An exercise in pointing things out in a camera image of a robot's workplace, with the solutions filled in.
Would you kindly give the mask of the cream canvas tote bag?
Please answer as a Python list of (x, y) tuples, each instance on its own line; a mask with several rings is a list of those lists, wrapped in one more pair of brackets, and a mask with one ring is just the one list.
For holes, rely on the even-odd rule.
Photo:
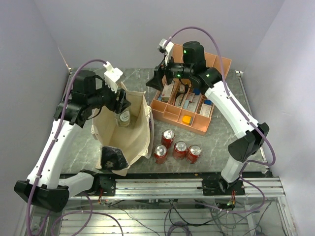
[(126, 98), (131, 102), (128, 127), (118, 126), (115, 113), (105, 106), (100, 113), (94, 111), (91, 127), (92, 135), (101, 143), (95, 168), (120, 176), (126, 176), (141, 157), (149, 159), (154, 142), (153, 115), (145, 92), (127, 90)]

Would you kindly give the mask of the clear bottle green cap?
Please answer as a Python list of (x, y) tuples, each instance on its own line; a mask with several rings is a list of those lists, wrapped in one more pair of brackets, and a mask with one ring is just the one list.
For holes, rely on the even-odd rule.
[(130, 111), (129, 108), (124, 109), (118, 114), (117, 118), (119, 127), (128, 127), (130, 124)]

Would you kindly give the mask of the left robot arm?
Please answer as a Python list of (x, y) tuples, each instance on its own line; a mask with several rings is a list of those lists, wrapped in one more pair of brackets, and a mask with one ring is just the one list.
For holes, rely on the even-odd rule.
[(94, 109), (118, 114), (131, 105), (126, 91), (118, 93), (118, 81), (123, 77), (118, 68), (108, 69), (100, 77), (89, 70), (77, 70), (64, 100), (56, 108), (53, 127), (45, 148), (26, 180), (19, 180), (14, 191), (34, 206), (52, 212), (63, 210), (70, 197), (83, 191), (95, 195), (100, 191), (98, 175), (82, 170), (70, 179), (60, 179), (69, 144), (82, 130)]

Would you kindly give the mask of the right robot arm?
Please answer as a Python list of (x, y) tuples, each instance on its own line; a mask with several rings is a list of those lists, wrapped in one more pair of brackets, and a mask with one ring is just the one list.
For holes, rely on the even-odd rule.
[(162, 91), (175, 79), (188, 79), (194, 89), (198, 89), (218, 108), (237, 137), (228, 146), (229, 159), (217, 182), (218, 191), (229, 194), (247, 159), (265, 142), (269, 126), (258, 122), (243, 108), (225, 82), (225, 69), (218, 68), (224, 65), (222, 59), (205, 53), (199, 42), (189, 41), (179, 47), (162, 39), (158, 49), (164, 58), (154, 68), (154, 75), (146, 86)]

